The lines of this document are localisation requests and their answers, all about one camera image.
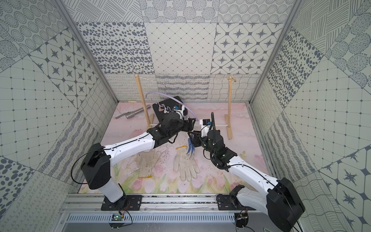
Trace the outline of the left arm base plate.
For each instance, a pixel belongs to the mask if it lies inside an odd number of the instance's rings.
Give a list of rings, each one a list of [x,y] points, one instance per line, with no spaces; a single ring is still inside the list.
[[[105,196],[102,202],[101,211],[139,211],[143,195],[124,195],[115,203],[112,203]]]

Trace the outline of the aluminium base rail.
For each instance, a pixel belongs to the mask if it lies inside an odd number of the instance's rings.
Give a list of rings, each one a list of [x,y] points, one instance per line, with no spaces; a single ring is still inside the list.
[[[209,212],[217,211],[218,194],[132,194],[143,195],[139,211],[133,212]],[[62,213],[98,213],[102,194],[68,194],[62,204]]]

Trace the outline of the white work glove yellow cuff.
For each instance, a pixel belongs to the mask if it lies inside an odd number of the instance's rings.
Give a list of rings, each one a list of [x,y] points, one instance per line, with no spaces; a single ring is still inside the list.
[[[198,177],[201,172],[195,159],[186,159],[188,147],[182,146],[176,149],[173,170],[179,173],[181,181],[191,182]]]

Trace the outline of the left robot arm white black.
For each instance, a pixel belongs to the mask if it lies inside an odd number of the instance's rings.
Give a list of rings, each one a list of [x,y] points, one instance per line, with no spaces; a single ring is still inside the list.
[[[111,177],[111,167],[140,152],[170,143],[170,139],[180,132],[192,131],[196,121],[195,118],[183,119],[178,113],[170,112],[159,124],[132,139],[107,146],[94,144],[84,155],[80,166],[88,187],[99,190],[110,203],[123,200],[125,192]]]

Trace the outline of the black plastic tool case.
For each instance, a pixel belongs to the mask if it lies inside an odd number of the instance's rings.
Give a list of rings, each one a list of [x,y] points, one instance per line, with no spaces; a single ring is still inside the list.
[[[159,122],[163,121],[163,118],[166,114],[168,114],[170,112],[174,112],[173,107],[176,104],[179,104],[179,103],[177,103],[177,102],[175,102],[175,101],[173,101],[172,99],[169,99],[169,98],[167,98],[163,101],[156,102],[156,103],[152,104],[152,108],[155,112],[155,115],[156,115],[158,121]]]

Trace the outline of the wooden drying rack frame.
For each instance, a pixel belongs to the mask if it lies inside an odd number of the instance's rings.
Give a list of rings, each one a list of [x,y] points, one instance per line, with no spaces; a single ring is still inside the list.
[[[147,121],[147,129],[149,129],[149,128],[151,128],[151,126],[153,126],[153,124],[152,124],[153,119],[150,119],[149,114],[148,114],[148,110],[146,108],[145,96],[144,96],[144,92],[143,92],[143,88],[142,88],[142,84],[141,84],[141,80],[140,80],[141,78],[140,78],[140,76],[138,74],[135,74],[134,75],[134,78],[136,80],[138,92],[139,92],[140,98],[141,98],[141,103],[142,103],[143,108],[144,108],[144,113],[145,113],[146,121]],[[228,113],[225,114],[226,124],[223,124],[221,126],[225,126],[227,128],[228,139],[231,140],[231,139],[233,139],[233,133],[232,133],[232,129],[231,129],[231,91],[232,91],[232,83],[235,80],[234,80],[233,76],[229,76],[227,78],[227,80],[229,82],[229,89],[228,89]]]

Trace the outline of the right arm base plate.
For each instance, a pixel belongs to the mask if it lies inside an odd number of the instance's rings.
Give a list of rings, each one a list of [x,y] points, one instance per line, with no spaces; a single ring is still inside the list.
[[[232,211],[232,210],[255,210],[254,208],[243,206],[237,200],[237,197],[229,194],[218,194],[216,202],[219,211]]]

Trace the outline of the yellow dotted work glove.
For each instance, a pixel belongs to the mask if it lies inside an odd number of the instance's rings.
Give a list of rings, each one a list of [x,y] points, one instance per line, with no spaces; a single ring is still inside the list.
[[[152,149],[148,152],[140,152],[137,154],[137,167],[139,170],[138,178],[151,178],[152,169],[158,162],[161,156],[160,151]]]

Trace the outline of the purple clip hanger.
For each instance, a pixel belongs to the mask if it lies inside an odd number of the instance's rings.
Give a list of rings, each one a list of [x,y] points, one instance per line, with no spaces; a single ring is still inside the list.
[[[171,96],[171,95],[168,95],[168,94],[166,94],[166,93],[163,93],[163,92],[152,91],[152,92],[148,92],[147,94],[145,94],[145,98],[147,98],[147,96],[150,95],[150,94],[158,94],[158,95],[162,95],[162,96],[165,96],[165,97],[167,97],[167,98],[169,98],[169,99],[172,99],[173,101],[175,101],[175,102],[177,102],[177,103],[183,105],[183,106],[185,107],[185,109],[187,109],[188,112],[191,113],[191,114],[194,116],[194,118],[196,119],[196,121],[199,121],[199,119],[198,119],[198,117],[196,116],[196,114],[195,114],[191,109],[189,109],[189,108],[188,108],[188,107],[187,107],[187,106],[186,106],[182,101],[176,99],[175,97],[173,97],[173,96]]]

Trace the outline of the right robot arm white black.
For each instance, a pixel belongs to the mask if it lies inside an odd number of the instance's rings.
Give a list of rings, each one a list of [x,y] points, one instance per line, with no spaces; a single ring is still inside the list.
[[[244,187],[235,188],[232,198],[236,203],[266,214],[283,232],[302,231],[298,222],[305,206],[290,180],[277,179],[245,162],[224,144],[219,130],[211,130],[207,135],[192,131],[188,136],[194,147],[209,152],[210,161],[216,168],[240,177],[257,191],[252,193]]]

